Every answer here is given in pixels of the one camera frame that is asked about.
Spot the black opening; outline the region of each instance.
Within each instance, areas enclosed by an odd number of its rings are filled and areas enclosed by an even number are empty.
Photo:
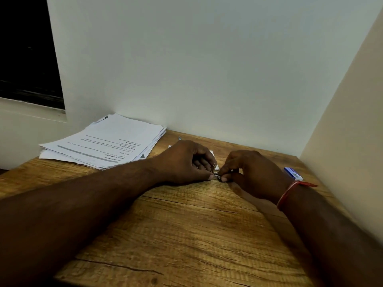
[[[64,109],[46,0],[2,0],[0,97]]]

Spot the forearm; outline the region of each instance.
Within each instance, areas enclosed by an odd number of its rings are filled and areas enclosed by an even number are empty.
[[[383,281],[382,247],[315,190],[297,187],[283,212],[337,286],[376,286]]]
[[[160,177],[148,159],[1,200],[0,285],[55,272]]]

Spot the person's left hand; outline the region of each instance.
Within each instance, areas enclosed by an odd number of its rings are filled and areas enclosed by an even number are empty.
[[[184,184],[213,179],[217,161],[201,144],[180,140],[152,159],[163,182]]]

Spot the red and white string bracelet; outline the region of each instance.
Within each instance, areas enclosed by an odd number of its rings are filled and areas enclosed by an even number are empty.
[[[304,185],[304,186],[310,186],[310,187],[317,187],[318,185],[312,184],[310,182],[303,182],[303,181],[294,181],[293,183],[290,184],[290,186],[286,189],[285,193],[282,194],[281,198],[278,200],[278,203],[276,204],[276,207],[281,210],[281,207],[283,206],[283,203],[285,202],[287,195],[297,185]]]

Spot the hand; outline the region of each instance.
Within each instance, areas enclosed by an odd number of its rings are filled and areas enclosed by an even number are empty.
[[[234,181],[252,196],[274,204],[293,182],[276,164],[259,152],[249,150],[231,152],[218,175],[222,182]]]
[[[164,182],[177,184],[213,179],[213,154],[201,144],[181,140],[153,158]]]

